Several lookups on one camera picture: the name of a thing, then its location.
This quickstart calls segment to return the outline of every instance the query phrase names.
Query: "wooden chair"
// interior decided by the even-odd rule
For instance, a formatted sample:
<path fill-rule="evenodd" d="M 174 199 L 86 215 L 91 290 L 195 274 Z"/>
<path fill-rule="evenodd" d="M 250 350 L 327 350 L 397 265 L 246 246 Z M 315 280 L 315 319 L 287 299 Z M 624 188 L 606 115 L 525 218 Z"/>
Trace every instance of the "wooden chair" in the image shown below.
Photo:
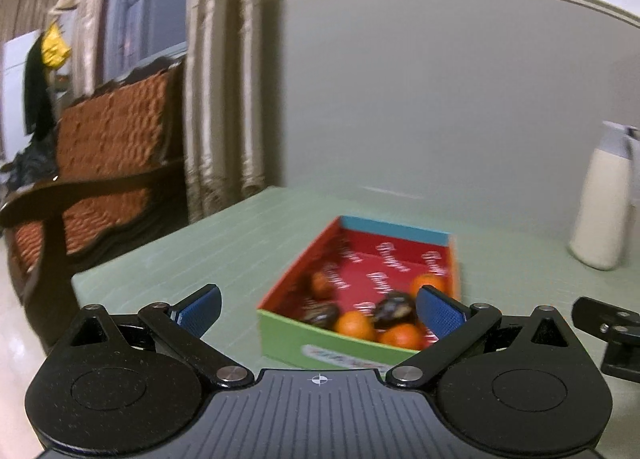
<path fill-rule="evenodd" d="M 182 64 L 158 58 L 73 103 L 56 159 L 56 178 L 0 208 L 14 289 L 46 351 L 79 310 L 74 273 L 188 223 Z"/>

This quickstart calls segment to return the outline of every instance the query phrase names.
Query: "cardboard box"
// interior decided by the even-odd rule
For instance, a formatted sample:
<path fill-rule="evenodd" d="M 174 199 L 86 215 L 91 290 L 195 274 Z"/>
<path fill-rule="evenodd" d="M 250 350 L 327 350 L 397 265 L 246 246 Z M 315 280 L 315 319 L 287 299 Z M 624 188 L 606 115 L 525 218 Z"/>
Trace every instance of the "cardboard box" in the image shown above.
<path fill-rule="evenodd" d="M 300 322 L 315 302 L 304 287 L 322 270 L 336 286 L 342 312 L 370 312 L 391 290 L 408 291 L 429 273 L 460 299 L 456 250 L 449 233 L 391 222 L 338 217 L 293 263 L 258 305 L 262 353 L 306 369 L 377 368 L 386 371 L 416 351 L 346 337 Z M 428 331 L 425 346 L 436 337 Z"/>

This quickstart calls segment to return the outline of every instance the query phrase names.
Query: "dark wooden armrest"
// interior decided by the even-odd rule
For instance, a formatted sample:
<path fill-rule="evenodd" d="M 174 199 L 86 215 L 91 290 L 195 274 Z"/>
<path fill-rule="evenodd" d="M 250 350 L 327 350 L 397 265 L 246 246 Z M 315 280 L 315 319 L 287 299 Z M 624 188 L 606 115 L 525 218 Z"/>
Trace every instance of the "dark wooden armrest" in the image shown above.
<path fill-rule="evenodd" d="M 182 160 L 154 166 L 142 172 L 91 180 L 48 180 L 10 194 L 0 208 L 0 226 L 13 228 L 32 220 L 60 216 L 82 199 L 148 188 L 181 172 Z"/>

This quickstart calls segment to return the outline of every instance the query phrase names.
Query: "green box side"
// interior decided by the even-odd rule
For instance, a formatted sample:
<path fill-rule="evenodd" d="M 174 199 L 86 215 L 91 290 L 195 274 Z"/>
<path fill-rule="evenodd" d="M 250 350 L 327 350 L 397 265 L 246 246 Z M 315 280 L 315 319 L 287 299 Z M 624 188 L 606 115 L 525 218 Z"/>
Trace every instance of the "green box side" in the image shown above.
<path fill-rule="evenodd" d="M 275 360 L 290 363 L 302 369 L 344 369 L 302 353 L 302 346 L 313 345 L 322 349 L 349 355 L 361 360 L 396 365 L 416 352 L 366 342 L 319 329 L 297 320 L 258 309 L 258 325 L 262 340 L 262 353 Z"/>

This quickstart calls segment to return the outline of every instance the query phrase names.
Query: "black bag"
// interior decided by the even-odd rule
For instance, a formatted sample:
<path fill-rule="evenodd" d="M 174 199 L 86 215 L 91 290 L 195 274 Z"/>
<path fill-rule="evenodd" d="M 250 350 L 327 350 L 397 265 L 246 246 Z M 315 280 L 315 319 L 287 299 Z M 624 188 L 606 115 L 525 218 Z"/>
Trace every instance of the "black bag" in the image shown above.
<path fill-rule="evenodd" d="M 52 130 L 43 140 L 38 141 L 35 136 L 32 137 L 27 148 L 18 152 L 6 187 L 9 192 L 15 192 L 22 186 L 50 179 L 57 174 L 56 131 Z"/>

